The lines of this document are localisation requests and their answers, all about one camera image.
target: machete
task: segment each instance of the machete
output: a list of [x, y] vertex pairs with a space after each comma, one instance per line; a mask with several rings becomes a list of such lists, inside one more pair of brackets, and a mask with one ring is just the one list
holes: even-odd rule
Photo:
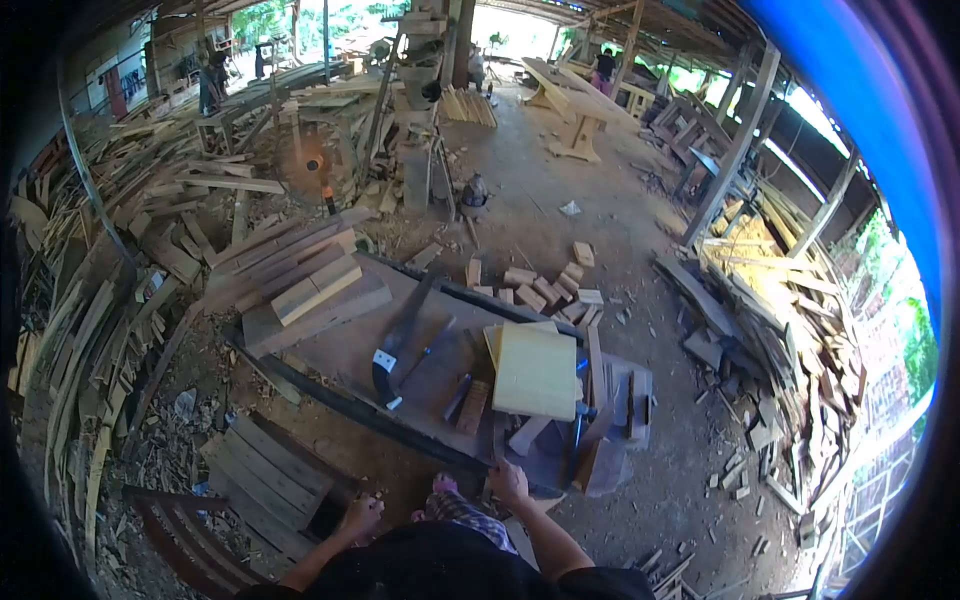
[[417, 320], [417, 313], [420, 312], [420, 307], [423, 306], [423, 301], [426, 300], [426, 295], [433, 288], [436, 279], [436, 275], [428, 273], [420, 280], [420, 284], [396, 316], [393, 327], [384, 338], [383, 344], [373, 353], [373, 386], [376, 388], [377, 401], [388, 410], [395, 410], [403, 401], [403, 398], [394, 392], [394, 387], [390, 383], [390, 372], [396, 366], [396, 355], [406, 343], [410, 330]]

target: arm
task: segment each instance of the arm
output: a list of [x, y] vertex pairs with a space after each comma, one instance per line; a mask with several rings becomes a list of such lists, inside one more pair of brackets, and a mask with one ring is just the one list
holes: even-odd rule
[[354, 500], [336, 532], [313, 549], [278, 582], [297, 591], [304, 591], [317, 579], [324, 566], [336, 555], [350, 548], [380, 520], [383, 502], [362, 495]]
[[549, 581], [557, 581], [572, 570], [594, 566], [580, 544], [530, 497], [522, 468], [501, 458], [490, 470], [490, 483], [493, 493], [526, 526], [537, 564]]

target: hand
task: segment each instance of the hand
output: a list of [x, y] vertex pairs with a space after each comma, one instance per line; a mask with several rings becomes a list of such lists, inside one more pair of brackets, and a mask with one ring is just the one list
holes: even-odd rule
[[382, 513], [383, 502], [364, 493], [350, 503], [340, 528], [352, 538], [360, 538], [373, 529]]
[[517, 465], [511, 465], [506, 459], [500, 457], [496, 461], [496, 467], [490, 469], [488, 476], [493, 493], [511, 511], [515, 512], [516, 509], [533, 502], [527, 475]]

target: black clothing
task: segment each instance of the black clothing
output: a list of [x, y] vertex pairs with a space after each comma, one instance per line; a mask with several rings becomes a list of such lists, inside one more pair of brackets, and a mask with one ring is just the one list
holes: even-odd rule
[[616, 68], [616, 60], [612, 56], [609, 54], [597, 55], [597, 73], [609, 79], [613, 75], [614, 68]]
[[366, 548], [333, 557], [303, 593], [254, 586], [237, 600], [354, 598], [497, 598], [653, 600], [646, 576], [617, 568], [582, 568], [550, 583], [516, 554], [451, 521], [398, 527]]

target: checkered shorts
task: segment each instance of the checkered shorts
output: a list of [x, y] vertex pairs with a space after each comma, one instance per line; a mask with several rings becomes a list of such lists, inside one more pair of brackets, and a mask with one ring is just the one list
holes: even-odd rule
[[516, 554], [516, 548], [507, 536], [507, 528], [492, 516], [486, 516], [457, 492], [431, 493], [426, 498], [426, 517], [431, 520], [453, 521], [481, 533], [503, 550]]

